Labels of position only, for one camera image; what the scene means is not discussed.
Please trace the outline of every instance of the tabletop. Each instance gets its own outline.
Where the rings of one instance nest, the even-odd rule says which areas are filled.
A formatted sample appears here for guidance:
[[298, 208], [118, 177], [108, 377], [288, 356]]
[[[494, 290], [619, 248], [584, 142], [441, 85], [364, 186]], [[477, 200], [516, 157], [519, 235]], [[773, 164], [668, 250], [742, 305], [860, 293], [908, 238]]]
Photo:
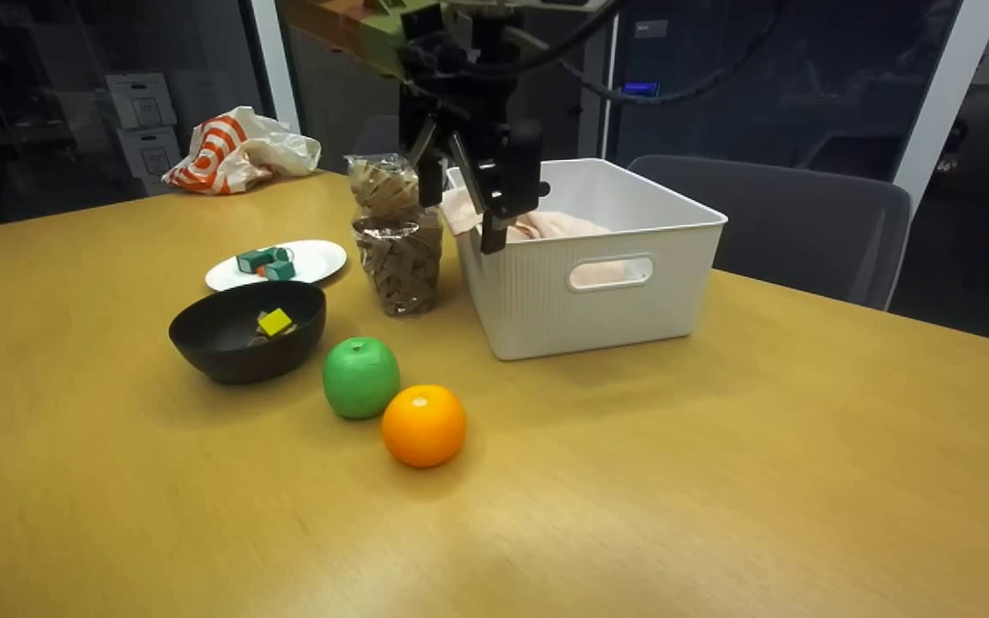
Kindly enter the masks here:
[[[989, 615], [989, 339], [715, 272], [693, 338], [494, 362], [446, 244], [383, 317], [337, 177], [0, 228], [0, 615]], [[170, 344], [202, 274], [326, 238], [308, 364], [219, 387]], [[406, 472], [326, 349], [451, 385]]]

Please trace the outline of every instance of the black bowl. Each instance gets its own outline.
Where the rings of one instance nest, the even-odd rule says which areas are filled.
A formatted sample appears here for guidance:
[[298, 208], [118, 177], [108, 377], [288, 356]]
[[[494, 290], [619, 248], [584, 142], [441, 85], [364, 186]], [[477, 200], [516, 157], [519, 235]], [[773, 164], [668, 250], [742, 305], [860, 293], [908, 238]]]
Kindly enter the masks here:
[[[285, 338], [263, 338], [258, 317], [285, 309], [296, 324]], [[258, 281], [205, 296], [181, 309], [170, 331], [181, 356], [223, 385], [277, 377], [298, 368], [319, 344], [326, 296], [304, 281]]]

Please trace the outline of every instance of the green apple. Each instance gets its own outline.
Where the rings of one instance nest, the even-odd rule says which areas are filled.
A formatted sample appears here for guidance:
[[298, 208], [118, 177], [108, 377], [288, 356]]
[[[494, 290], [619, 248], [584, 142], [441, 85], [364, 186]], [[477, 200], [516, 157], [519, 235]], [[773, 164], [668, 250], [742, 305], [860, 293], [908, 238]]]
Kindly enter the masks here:
[[397, 354], [377, 338], [352, 338], [326, 354], [322, 393], [339, 419], [383, 416], [399, 385]]

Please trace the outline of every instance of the chair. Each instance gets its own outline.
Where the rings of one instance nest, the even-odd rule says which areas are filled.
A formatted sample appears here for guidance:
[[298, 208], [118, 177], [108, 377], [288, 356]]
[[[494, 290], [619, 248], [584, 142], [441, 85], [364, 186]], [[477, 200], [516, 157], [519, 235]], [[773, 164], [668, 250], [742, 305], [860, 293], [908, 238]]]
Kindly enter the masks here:
[[727, 212], [717, 268], [886, 309], [910, 235], [910, 197], [815, 168], [641, 155], [631, 172]]

